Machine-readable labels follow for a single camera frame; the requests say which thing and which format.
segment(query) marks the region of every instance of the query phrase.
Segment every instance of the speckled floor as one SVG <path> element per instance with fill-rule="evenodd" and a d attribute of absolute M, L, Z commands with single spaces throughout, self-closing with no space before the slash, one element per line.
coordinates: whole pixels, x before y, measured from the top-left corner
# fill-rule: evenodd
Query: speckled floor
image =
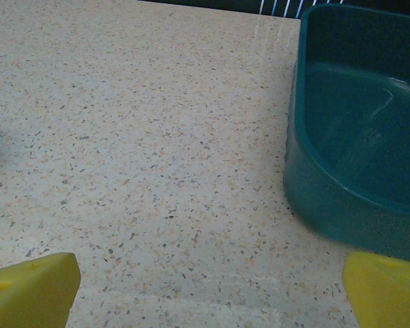
<path fill-rule="evenodd" d="M 0 1 L 0 267 L 72 251 L 69 327 L 356 327 L 282 189 L 299 21 Z"/>

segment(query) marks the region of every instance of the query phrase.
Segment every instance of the teal plastic tub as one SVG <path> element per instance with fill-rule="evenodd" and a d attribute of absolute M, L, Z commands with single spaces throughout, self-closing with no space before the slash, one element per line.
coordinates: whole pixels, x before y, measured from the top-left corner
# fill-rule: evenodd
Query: teal plastic tub
<path fill-rule="evenodd" d="M 410 16 L 304 12 L 284 189 L 321 234 L 410 260 Z"/>

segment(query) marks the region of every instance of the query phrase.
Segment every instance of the container rim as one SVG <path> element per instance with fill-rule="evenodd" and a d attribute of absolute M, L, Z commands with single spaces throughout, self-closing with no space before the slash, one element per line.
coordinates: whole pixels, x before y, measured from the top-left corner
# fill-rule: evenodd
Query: container rim
<path fill-rule="evenodd" d="M 305 63 L 306 63 L 306 43 L 307 43 L 307 34 L 308 34 L 308 24 L 310 19 L 310 14 L 316 11 L 323 11 L 325 9 L 335 10 L 359 10 L 361 12 L 372 12 L 377 14 L 383 14 L 390 16 L 392 18 L 407 18 L 410 19 L 410 16 L 404 14 L 397 14 L 393 12 L 386 12 L 381 10 L 374 10 L 370 8 L 363 8 L 354 5 L 343 5 L 343 4 L 320 4 L 314 5 L 308 8 L 301 17 L 301 29 L 299 33 L 299 49 L 297 55 L 297 74 L 296 81 L 296 93 L 305 95 Z M 315 169 L 320 171 L 328 179 L 339 187 L 343 192 L 349 194 L 351 197 L 360 199 L 361 201 L 371 205 L 376 206 L 382 210 L 388 210 L 399 215 L 410 216 L 410 205 L 401 204 L 388 200 L 387 198 L 374 195 L 368 191 L 365 191 L 359 188 L 357 185 L 352 182 L 344 181 L 343 177 L 335 173 L 333 168 L 324 160 L 324 158 L 317 152 L 313 143 L 308 136 L 308 133 L 305 129 L 305 96 L 295 99 L 295 137 L 297 143 L 302 152 L 305 153 L 307 158 L 310 160 L 311 164 Z"/>

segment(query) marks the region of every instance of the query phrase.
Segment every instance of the terrazzo surface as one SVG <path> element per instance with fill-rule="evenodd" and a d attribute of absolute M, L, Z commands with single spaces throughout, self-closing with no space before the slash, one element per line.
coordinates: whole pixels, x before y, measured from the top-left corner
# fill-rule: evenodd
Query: terrazzo surface
<path fill-rule="evenodd" d="M 68 327 L 356 327 L 282 172 L 299 21 L 0 1 L 0 267 L 74 252 Z"/>

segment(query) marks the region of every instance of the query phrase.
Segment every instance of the plastic container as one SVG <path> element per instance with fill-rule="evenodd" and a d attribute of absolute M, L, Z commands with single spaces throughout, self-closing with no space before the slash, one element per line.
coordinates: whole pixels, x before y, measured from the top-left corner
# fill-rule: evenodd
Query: plastic container
<path fill-rule="evenodd" d="M 0 269 L 0 328 L 65 328 L 80 283 L 72 253 Z"/>
<path fill-rule="evenodd" d="M 343 284 L 360 328 L 410 328 L 410 262 L 355 251 Z"/>
<path fill-rule="evenodd" d="M 410 260 L 410 16 L 304 12 L 286 147 L 284 189 L 304 222 Z"/>

